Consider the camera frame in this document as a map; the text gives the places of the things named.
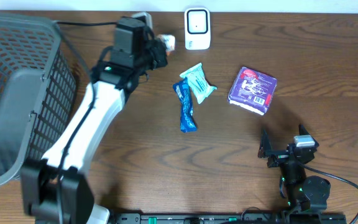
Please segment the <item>orange small box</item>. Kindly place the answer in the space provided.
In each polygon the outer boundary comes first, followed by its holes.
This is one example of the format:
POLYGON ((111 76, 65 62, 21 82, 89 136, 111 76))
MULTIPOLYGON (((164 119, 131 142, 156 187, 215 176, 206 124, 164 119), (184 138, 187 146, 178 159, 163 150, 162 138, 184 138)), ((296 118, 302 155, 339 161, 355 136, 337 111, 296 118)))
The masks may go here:
POLYGON ((175 50, 175 36, 170 34, 159 34, 157 38, 165 44, 167 55, 170 55, 175 50))

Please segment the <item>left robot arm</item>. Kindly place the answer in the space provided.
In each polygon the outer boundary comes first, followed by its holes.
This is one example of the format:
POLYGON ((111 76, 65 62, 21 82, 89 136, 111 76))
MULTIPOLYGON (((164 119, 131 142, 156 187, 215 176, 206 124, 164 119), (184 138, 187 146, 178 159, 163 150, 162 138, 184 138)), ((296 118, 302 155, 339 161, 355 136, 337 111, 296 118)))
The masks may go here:
POLYGON ((20 176, 24 213, 50 223, 107 223, 86 176, 113 119, 141 76, 167 65, 167 46, 154 35, 152 17, 139 12, 115 22, 114 45, 87 71, 89 83, 75 115, 41 160, 26 159, 20 176))

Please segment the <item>blue snack wrapper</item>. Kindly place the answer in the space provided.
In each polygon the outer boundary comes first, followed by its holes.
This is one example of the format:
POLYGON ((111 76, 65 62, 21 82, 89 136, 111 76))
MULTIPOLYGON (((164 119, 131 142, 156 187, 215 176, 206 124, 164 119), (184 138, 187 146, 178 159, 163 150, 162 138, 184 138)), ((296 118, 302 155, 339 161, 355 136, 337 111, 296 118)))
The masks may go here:
POLYGON ((197 126, 193 119, 193 102, 187 78, 174 84, 173 90, 181 103, 180 130, 183 133, 197 131, 197 126))

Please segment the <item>teal snack packet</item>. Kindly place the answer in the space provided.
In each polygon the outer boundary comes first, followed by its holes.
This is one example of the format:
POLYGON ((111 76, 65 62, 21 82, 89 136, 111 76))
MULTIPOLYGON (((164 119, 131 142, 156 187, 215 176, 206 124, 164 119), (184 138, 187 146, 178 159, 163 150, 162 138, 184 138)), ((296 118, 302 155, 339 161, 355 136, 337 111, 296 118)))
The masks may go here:
POLYGON ((210 85, 207 81, 202 63, 198 63, 182 72, 180 77, 188 80, 188 84, 192 89, 198 104, 201 104, 214 90, 217 89, 216 86, 210 85))

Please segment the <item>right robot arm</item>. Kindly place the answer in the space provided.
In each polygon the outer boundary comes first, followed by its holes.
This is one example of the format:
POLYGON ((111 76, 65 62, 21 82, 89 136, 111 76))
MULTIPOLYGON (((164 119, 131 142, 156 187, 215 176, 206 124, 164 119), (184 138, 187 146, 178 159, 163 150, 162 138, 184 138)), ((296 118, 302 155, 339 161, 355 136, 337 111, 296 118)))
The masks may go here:
POLYGON ((319 144, 303 125, 298 129, 299 135, 285 150, 274 150, 262 130, 258 157, 267 160, 267 167, 280 169, 280 194, 289 203, 289 208, 280 212, 280 222, 321 223, 319 216, 327 209, 331 184, 322 177, 306 175, 305 164, 314 159, 319 144))

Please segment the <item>purple snack pack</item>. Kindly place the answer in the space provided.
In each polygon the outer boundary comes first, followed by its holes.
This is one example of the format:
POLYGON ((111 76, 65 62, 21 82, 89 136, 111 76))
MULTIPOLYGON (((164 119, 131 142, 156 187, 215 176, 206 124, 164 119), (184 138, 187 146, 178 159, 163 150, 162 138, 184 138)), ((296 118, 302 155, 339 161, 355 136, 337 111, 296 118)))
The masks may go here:
POLYGON ((227 100, 232 105, 263 116, 270 107, 277 79, 248 67, 242 67, 229 91, 227 100))

